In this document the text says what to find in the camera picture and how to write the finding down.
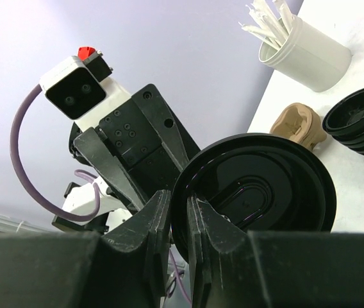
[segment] camera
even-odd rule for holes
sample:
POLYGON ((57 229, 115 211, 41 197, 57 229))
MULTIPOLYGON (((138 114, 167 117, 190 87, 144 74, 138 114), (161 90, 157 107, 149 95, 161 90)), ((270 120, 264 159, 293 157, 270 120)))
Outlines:
POLYGON ((77 56, 70 56, 43 75, 46 98, 68 118, 79 119, 106 98, 106 92, 77 56))

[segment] white wall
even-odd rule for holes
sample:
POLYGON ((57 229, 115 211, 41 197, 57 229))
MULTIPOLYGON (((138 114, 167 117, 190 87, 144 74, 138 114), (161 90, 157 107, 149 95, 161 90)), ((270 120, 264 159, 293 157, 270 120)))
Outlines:
MULTIPOLYGON (((154 83, 201 147, 246 132, 270 78, 259 42, 242 31, 246 0, 0 0, 0 214, 49 226, 10 164, 13 115, 42 74, 79 46, 94 46, 131 93, 154 83)), ((294 12, 302 0, 289 1, 294 12)), ((34 184, 62 204, 72 172, 71 123, 43 97, 22 127, 34 184)))

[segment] white container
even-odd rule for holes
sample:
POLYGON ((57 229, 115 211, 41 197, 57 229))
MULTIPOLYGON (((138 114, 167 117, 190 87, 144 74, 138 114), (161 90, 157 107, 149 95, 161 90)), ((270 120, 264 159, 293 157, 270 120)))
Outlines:
POLYGON ((342 79, 350 66, 351 52, 295 16, 283 46, 277 51, 263 43, 259 60, 311 90, 322 92, 342 79))

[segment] table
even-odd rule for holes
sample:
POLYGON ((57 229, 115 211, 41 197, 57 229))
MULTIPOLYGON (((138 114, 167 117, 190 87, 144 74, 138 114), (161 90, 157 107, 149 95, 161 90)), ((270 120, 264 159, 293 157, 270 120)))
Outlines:
MULTIPOLYGON (((332 88, 315 93, 275 71, 248 132, 269 132, 291 103, 310 106, 325 116, 346 95, 364 87, 364 2, 305 0, 299 17, 347 46, 353 54, 346 75, 332 88)), ((329 171, 337 192, 336 232, 364 232, 364 156, 342 146, 331 136, 314 154, 329 171)))

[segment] red cap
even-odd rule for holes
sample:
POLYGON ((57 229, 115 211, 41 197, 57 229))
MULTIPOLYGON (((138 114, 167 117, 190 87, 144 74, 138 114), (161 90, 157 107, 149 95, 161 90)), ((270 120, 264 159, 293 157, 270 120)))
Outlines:
POLYGON ((80 47, 78 49, 78 57, 83 61, 95 52, 95 48, 92 47, 80 47))

